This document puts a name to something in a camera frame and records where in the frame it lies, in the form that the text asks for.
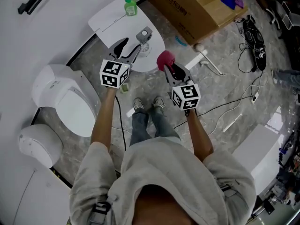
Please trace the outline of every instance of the marker cube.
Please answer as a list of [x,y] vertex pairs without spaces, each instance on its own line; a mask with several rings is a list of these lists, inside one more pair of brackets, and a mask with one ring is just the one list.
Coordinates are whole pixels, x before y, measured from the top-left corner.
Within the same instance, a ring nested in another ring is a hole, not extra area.
[[129,77],[129,71],[129,64],[103,59],[100,68],[101,84],[118,89]]
[[198,84],[173,87],[171,96],[180,110],[196,108],[201,98]]

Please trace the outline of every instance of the sleeve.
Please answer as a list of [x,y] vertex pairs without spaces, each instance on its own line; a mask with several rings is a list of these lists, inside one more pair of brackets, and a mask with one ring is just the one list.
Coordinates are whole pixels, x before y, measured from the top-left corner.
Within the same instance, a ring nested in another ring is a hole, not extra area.
[[256,192],[252,175],[228,151],[215,151],[203,164],[224,192],[230,225],[246,224],[253,210]]
[[106,201],[116,173],[105,145],[93,142],[85,155],[70,192],[70,213],[73,225],[86,225],[98,201]]

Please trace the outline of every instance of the power strip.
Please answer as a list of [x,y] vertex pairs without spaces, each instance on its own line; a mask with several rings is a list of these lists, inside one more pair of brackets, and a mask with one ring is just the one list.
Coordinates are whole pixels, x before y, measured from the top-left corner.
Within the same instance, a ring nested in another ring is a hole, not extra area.
[[256,102],[256,100],[258,99],[258,96],[259,96],[259,94],[258,94],[258,92],[254,95],[254,99],[251,99],[251,102],[252,102],[252,104],[254,104],[255,102]]

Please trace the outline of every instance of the jeans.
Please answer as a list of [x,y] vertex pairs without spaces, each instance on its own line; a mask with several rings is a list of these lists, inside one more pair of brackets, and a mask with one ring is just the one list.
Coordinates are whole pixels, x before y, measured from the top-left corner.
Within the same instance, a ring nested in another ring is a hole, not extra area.
[[166,120],[161,107],[152,107],[148,111],[138,108],[132,115],[132,135],[130,146],[152,138],[146,131],[149,114],[156,128],[155,137],[177,137],[180,139],[173,127]]
[[300,71],[281,70],[273,71],[275,79],[284,81],[287,85],[300,89]]

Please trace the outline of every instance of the cardboard box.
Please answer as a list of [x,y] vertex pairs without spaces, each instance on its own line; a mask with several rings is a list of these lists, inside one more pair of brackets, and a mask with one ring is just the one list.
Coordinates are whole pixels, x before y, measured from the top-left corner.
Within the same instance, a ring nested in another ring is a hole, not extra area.
[[247,7],[230,9],[221,0],[149,0],[193,45],[244,14]]

